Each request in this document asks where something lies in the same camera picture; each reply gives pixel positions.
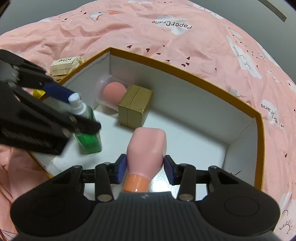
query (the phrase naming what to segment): pink bedsheet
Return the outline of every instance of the pink bedsheet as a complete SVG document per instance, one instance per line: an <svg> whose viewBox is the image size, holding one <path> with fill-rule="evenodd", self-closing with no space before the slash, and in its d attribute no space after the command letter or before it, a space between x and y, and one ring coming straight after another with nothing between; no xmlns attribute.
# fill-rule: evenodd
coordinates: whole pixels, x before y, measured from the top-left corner
<svg viewBox="0 0 296 241"><path fill-rule="evenodd" d="M17 234L9 215L13 201L47 179L26 151L0 145L0 239Z"/></svg>
<svg viewBox="0 0 296 241"><path fill-rule="evenodd" d="M0 48L47 70L53 60L88 59L110 46L182 68L261 112L263 191L281 207L275 233L290 240L296 234L296 85L263 47L233 23L188 0L93 1L0 36ZM2 218L0 227L14 230Z"/></svg>

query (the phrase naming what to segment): pink ball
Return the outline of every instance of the pink ball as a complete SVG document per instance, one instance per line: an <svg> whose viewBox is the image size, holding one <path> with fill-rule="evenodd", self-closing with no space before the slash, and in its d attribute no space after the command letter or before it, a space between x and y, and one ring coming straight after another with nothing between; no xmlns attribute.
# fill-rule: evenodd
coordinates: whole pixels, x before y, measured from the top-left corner
<svg viewBox="0 0 296 241"><path fill-rule="evenodd" d="M126 93L126 87L119 82L109 83L103 90L103 100L117 107Z"/></svg>

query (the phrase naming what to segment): metal screw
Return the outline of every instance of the metal screw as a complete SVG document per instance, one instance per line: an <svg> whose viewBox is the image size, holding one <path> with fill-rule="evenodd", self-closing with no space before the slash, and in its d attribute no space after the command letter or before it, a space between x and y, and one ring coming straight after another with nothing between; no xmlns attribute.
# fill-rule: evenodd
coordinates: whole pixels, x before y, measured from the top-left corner
<svg viewBox="0 0 296 241"><path fill-rule="evenodd" d="M100 202L109 202L112 200L112 197L109 194L101 194L98 196Z"/></svg>
<svg viewBox="0 0 296 241"><path fill-rule="evenodd" d="M179 196L179 199L181 201L189 202L193 200L193 196L191 194L184 193Z"/></svg>
<svg viewBox="0 0 296 241"><path fill-rule="evenodd" d="M17 66L15 66L15 65L13 65L12 66L15 70L17 70L17 71L19 71L20 70L20 68L19 67L17 67Z"/></svg>
<svg viewBox="0 0 296 241"><path fill-rule="evenodd" d="M64 135L67 138L70 138L72 136L71 132L68 129L66 129L66 128L62 128L62 132L64 133Z"/></svg>
<svg viewBox="0 0 296 241"><path fill-rule="evenodd" d="M77 123L77 120L76 120L76 118L74 116L70 115L69 118L71 119L71 121Z"/></svg>
<svg viewBox="0 0 296 241"><path fill-rule="evenodd" d="M9 86L11 87L11 88L16 88L16 84L14 83L14 82L12 82L12 81L10 81L10 82L8 82L8 84L9 84Z"/></svg>

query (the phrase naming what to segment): gold box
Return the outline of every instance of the gold box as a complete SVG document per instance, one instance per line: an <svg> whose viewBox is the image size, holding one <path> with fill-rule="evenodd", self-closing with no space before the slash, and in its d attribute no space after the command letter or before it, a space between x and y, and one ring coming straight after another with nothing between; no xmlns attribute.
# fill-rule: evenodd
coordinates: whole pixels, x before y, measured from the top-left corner
<svg viewBox="0 0 296 241"><path fill-rule="evenodd" d="M153 91L131 85L118 105L119 124L130 129L142 127L151 105Z"/></svg>

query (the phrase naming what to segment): metal ruler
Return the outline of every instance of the metal ruler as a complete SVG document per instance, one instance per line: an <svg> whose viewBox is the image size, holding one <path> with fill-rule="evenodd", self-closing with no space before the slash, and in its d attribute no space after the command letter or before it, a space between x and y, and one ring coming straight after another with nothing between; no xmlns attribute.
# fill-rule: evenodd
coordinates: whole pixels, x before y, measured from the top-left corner
<svg viewBox="0 0 296 241"><path fill-rule="evenodd" d="M267 0L258 0L258 1L261 2L264 6L266 6L269 10L271 10L275 15L277 15L280 20L282 20L283 22L286 21L287 17L269 1Z"/></svg>

